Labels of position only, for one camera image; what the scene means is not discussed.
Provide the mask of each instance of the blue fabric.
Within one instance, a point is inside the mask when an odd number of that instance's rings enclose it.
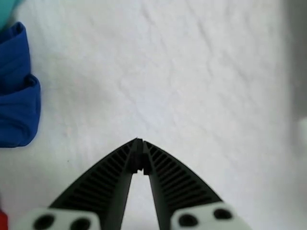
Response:
[[[24,25],[0,33],[0,147],[29,144],[37,133],[40,84],[31,72]]]

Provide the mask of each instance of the white fabric surface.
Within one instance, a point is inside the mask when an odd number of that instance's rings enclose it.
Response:
[[[281,0],[27,0],[15,19],[27,28],[42,115],[29,146],[0,149],[11,223],[139,137],[188,165],[253,229],[305,229]],[[158,229],[142,175],[122,229]]]

